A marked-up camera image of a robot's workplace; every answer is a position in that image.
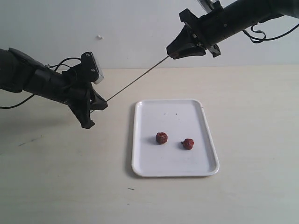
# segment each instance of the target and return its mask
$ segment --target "wall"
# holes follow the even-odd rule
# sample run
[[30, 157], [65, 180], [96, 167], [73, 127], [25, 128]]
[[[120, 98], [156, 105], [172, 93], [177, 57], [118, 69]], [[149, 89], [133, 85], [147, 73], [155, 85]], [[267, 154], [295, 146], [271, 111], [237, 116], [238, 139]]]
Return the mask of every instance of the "wall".
[[[227, 6], [233, 0], [222, 0]], [[10, 0], [0, 3], [0, 48], [14, 47], [42, 63], [56, 64], [92, 50], [103, 68], [148, 68], [183, 27], [178, 13], [201, 16], [196, 0]], [[285, 17], [259, 28], [268, 37], [298, 23]], [[97, 35], [104, 37], [98, 40]], [[299, 63], [299, 29], [274, 42], [252, 44], [239, 33], [219, 44], [222, 56], [168, 59], [161, 67]]]

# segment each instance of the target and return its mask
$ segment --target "plastic tray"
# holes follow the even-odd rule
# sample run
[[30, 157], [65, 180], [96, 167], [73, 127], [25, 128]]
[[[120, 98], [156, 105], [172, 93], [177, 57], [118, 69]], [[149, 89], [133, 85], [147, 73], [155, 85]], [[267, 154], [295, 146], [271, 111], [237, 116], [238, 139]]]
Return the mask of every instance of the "plastic tray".
[[[167, 143], [156, 143], [165, 132]], [[132, 169], [144, 177], [210, 176], [219, 170], [201, 103], [194, 99], [143, 100], [136, 104]], [[181, 141], [194, 140], [192, 150]]]

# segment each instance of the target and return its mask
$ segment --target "beige table surface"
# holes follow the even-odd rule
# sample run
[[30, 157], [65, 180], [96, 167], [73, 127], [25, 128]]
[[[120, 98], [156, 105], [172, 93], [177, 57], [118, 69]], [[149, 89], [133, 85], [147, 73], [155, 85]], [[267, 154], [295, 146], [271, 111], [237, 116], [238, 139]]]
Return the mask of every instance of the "beige table surface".
[[[105, 70], [96, 90], [108, 98], [143, 71]], [[0, 102], [28, 95], [1, 91]], [[203, 104], [216, 175], [133, 174], [134, 104], [155, 98]], [[299, 223], [299, 66], [155, 69], [91, 117], [82, 129], [41, 97], [0, 110], [0, 223]]]

